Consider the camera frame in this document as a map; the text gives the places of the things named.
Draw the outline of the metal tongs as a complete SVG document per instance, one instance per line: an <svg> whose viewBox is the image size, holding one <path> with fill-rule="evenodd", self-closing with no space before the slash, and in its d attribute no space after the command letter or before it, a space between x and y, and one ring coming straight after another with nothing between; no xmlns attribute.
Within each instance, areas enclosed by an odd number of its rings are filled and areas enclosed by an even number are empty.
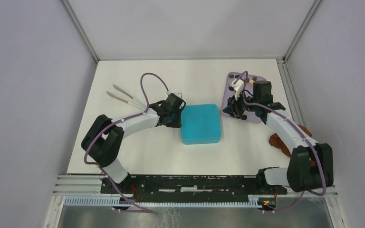
<svg viewBox="0 0 365 228"><path fill-rule="evenodd" d="M121 101L123 103L126 103L128 105L134 106L143 111L146 109L147 106L145 104L140 102L138 99L136 99L134 96L132 96L131 94L129 94L128 92L126 92L125 90L120 88L119 86L113 84L113 88L114 88L115 92L106 91L106 94L109 97L116 99L118 101Z"/></svg>

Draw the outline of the lilac plastic tray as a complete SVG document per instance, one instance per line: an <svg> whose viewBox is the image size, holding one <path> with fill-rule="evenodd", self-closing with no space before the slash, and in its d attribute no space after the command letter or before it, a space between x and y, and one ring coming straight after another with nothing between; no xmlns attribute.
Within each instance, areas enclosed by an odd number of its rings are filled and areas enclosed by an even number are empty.
<svg viewBox="0 0 365 228"><path fill-rule="evenodd" d="M233 83L234 81L236 81L237 79L242 79L244 81L245 76L246 76L246 74L243 74L241 72L229 72L227 74L227 79L226 79L226 83L225 83L225 89L224 89L224 94L223 94L223 99L222 99L222 104L221 104L221 115L222 116L227 117L227 118L237 119L237 118L232 117L230 114L223 112L223 109L227 107L228 99L234 95L234 91L231 91L229 89L230 84ZM264 78L264 77L250 75L250 74L248 74L248 79L253 80L253 81L266 81L266 78ZM253 85L249 82L246 83L245 90L248 91L248 92L246 92L246 96L249 96L249 93L253 94ZM253 124L259 124L262 122L261 119L259 119L255 115L255 113L249 112L249 111L245 111L243 113L243 116L238 120L246 121L248 123L253 123Z"/></svg>

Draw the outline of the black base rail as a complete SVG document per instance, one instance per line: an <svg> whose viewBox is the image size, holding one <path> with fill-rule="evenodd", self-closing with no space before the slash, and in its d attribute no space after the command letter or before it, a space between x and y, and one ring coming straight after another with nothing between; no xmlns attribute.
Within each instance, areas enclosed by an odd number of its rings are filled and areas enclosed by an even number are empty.
<svg viewBox="0 0 365 228"><path fill-rule="evenodd" d="M284 187L262 185L255 176L138 175L117 185L139 203L239 203L249 195L286 195Z"/></svg>

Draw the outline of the teal tin lid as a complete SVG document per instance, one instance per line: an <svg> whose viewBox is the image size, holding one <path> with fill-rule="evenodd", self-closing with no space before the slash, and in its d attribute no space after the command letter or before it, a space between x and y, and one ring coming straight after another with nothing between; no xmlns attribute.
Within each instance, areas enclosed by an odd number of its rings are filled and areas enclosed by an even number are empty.
<svg viewBox="0 0 365 228"><path fill-rule="evenodd" d="M221 122L216 104L188 105L181 115L181 139L185 145L213 144L221 139Z"/></svg>

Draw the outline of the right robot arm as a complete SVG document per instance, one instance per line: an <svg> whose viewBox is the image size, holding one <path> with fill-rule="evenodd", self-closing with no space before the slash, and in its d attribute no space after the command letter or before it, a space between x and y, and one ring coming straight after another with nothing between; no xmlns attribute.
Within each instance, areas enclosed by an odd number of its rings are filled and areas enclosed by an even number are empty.
<svg viewBox="0 0 365 228"><path fill-rule="evenodd" d="M228 85L233 92L223 112L240 119L253 112L271 128L291 154L288 167L260 169L255 181L258 192L267 194L275 185L290 187L294 192L308 191L323 196L333 185L333 151L329 144L318 143L294 123L285 109L273 101L270 81L253 81L253 92L245 95L245 81L236 79Z"/></svg>

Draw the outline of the brown cloth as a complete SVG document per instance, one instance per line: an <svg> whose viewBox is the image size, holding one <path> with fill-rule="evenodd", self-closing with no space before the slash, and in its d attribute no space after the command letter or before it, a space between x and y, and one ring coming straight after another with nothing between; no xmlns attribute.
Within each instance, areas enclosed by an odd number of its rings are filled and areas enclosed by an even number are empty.
<svg viewBox="0 0 365 228"><path fill-rule="evenodd" d="M312 133L305 127L302 125L298 125L302 131L304 131L308 136L312 136ZM281 140L281 138L275 133L273 135L270 136L269 138L269 144L277 149L280 149L281 152L286 155L287 157L291 158L291 152L289 151L288 147L283 143L283 141Z"/></svg>

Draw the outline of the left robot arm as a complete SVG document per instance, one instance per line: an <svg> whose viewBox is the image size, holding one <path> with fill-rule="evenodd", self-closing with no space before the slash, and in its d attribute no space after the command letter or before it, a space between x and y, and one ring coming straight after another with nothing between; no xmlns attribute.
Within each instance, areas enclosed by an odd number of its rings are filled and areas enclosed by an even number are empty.
<svg viewBox="0 0 365 228"><path fill-rule="evenodd" d="M122 140L145 129L166 126L181 128L181 114L186 102L174 93L165 100L150 104L146 111L131 116L111 119L98 116L81 142L85 156L90 156L96 165L113 180L112 187L118 193L130 189L129 172L118 159Z"/></svg>

